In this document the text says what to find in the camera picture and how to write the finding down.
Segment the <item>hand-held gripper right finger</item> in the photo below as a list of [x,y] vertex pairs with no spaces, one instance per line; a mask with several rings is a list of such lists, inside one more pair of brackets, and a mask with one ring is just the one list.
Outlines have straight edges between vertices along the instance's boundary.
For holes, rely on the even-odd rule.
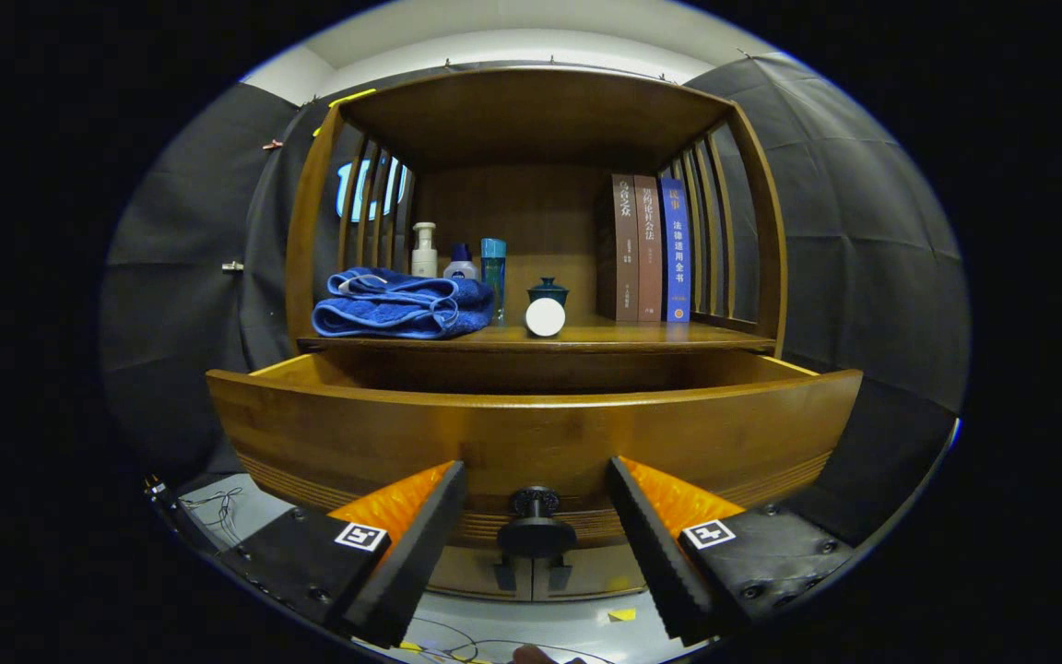
[[611,503],[670,637],[734,637],[800,605],[855,555],[782,504],[746,509],[624,456]]

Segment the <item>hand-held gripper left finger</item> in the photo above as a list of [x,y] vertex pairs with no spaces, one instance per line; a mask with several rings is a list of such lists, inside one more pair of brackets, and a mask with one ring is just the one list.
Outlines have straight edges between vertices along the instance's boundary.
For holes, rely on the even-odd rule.
[[292,509],[218,561],[304,622],[401,646],[465,496],[466,469],[456,459],[333,512]]

